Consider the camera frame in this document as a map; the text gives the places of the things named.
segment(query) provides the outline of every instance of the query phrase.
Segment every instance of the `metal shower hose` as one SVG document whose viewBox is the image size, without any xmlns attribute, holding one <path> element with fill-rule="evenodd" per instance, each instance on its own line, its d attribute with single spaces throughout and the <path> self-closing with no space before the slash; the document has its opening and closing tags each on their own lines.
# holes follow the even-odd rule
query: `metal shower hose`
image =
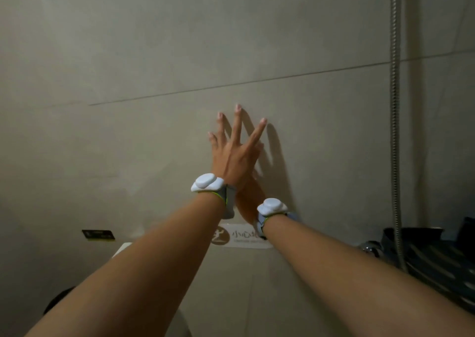
<svg viewBox="0 0 475 337">
<path fill-rule="evenodd" d="M 391 105 L 391 201 L 394 241 L 399 267 L 407 272 L 401 240 L 401 201 L 399 184 L 399 64 L 401 40 L 401 0 L 391 0 L 390 105 Z"/>
</svg>

